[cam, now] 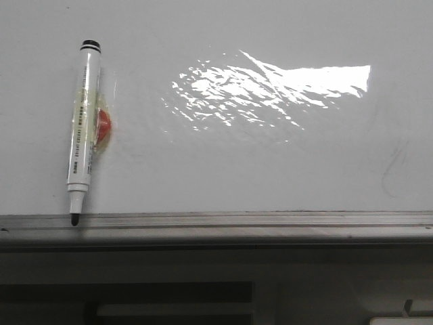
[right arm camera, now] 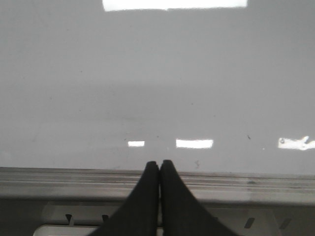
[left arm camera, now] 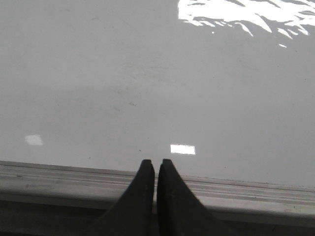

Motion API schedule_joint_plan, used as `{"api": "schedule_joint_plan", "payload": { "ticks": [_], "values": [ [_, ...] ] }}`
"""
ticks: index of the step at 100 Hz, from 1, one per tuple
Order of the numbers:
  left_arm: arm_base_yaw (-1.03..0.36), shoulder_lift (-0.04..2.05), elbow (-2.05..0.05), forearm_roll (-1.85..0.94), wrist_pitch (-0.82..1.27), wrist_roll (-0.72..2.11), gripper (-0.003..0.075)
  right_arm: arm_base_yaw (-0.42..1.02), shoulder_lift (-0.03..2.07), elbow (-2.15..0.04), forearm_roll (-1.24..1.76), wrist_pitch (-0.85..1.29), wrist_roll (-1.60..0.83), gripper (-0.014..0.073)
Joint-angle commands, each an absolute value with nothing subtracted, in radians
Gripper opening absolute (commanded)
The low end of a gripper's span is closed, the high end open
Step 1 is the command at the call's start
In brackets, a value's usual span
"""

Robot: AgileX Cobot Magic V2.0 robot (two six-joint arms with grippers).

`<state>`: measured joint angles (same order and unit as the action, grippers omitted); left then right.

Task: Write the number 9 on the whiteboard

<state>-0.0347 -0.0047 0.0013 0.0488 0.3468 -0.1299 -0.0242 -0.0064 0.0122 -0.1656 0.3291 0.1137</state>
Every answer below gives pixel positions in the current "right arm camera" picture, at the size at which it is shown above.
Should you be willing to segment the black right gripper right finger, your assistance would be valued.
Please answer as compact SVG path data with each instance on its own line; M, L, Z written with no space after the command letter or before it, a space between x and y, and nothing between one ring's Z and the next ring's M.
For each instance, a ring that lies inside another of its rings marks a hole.
M223 229L181 180L172 161L160 169L162 223L166 236L221 236Z

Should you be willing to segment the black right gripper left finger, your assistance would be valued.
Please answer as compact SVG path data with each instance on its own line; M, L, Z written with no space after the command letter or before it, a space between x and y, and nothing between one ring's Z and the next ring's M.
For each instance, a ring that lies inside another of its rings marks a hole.
M91 236L155 236L158 224L159 168L146 164L138 183L119 209Z

